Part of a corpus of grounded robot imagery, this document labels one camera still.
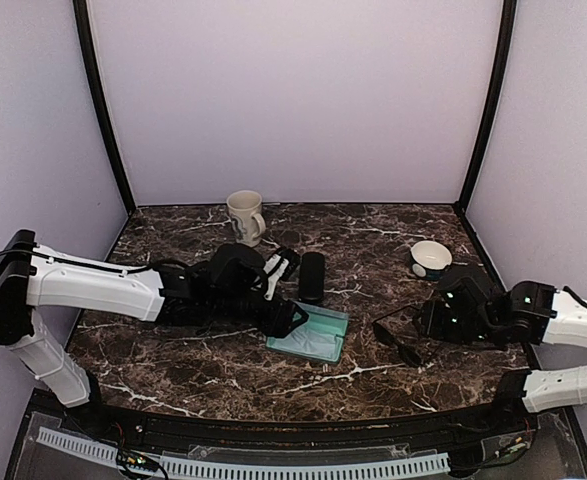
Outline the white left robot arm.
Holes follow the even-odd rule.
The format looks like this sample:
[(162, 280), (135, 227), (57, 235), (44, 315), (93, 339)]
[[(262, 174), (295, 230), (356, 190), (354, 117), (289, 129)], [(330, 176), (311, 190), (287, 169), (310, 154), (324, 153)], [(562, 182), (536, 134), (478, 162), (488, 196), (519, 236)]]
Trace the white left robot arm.
[(264, 259), (243, 244), (224, 244), (189, 265), (160, 259), (145, 266), (97, 262), (57, 252), (18, 231), (0, 251), (0, 345), (9, 348), (93, 436), (114, 427), (97, 380), (49, 333), (38, 308), (113, 313), (167, 326), (203, 326), (218, 319), (247, 322), (284, 338), (308, 321), (294, 301), (277, 294), (298, 260), (279, 250)]

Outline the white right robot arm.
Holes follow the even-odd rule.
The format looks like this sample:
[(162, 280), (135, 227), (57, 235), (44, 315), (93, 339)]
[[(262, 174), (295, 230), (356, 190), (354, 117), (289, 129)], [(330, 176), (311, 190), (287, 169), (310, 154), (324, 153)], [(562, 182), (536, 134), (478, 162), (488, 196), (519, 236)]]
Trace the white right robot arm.
[[(521, 281), (503, 292), (478, 266), (453, 266), (436, 285), (436, 300), (413, 318), (417, 333), (455, 345), (570, 345), (587, 349), (587, 301), (570, 287)], [(507, 432), (522, 415), (587, 404), (587, 365), (521, 369), (502, 375), (483, 424)]]

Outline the black hard glasses case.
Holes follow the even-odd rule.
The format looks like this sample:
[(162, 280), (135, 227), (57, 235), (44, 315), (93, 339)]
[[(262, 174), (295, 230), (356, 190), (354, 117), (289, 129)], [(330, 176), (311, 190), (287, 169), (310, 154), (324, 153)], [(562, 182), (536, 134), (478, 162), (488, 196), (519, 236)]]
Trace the black hard glasses case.
[(303, 303), (319, 305), (324, 298), (325, 256), (318, 252), (307, 252), (301, 258), (298, 298)]

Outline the blue textured glasses case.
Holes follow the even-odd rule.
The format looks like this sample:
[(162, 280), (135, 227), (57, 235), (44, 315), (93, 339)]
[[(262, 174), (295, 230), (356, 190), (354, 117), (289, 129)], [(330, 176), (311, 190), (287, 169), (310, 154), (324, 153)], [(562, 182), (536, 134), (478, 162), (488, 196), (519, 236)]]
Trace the blue textured glasses case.
[(320, 306), (296, 302), (307, 321), (284, 338), (268, 337), (267, 349), (297, 357), (337, 364), (345, 343), (349, 315)]

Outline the black frame sunglasses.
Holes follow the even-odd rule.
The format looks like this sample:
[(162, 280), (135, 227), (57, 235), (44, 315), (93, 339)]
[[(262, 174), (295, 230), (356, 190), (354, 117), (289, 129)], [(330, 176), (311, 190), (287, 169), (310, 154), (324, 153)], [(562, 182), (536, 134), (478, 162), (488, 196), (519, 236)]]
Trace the black frame sunglasses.
[(407, 367), (410, 367), (410, 368), (425, 367), (427, 363), (434, 360), (436, 358), (436, 356), (440, 353), (440, 351), (442, 350), (441, 345), (439, 345), (435, 349), (431, 350), (428, 353), (428, 356), (426, 358), (423, 358), (417, 353), (417, 351), (413, 347), (409, 346), (406, 343), (401, 342), (397, 336), (395, 336), (393, 333), (391, 333), (386, 327), (384, 327), (381, 324), (381, 322), (383, 320), (390, 318), (392, 316), (395, 316), (397, 314), (403, 313), (408, 309), (415, 310), (416, 312), (421, 311), (421, 309), (418, 308), (415, 304), (405, 305), (405, 306), (402, 306), (402, 307), (397, 308), (395, 310), (392, 310), (382, 316), (379, 316), (378, 318), (374, 319), (371, 322), (372, 331), (373, 331), (374, 337), (377, 342), (379, 342), (387, 347), (393, 347), (397, 350), (397, 354), (398, 354), (400, 360)]

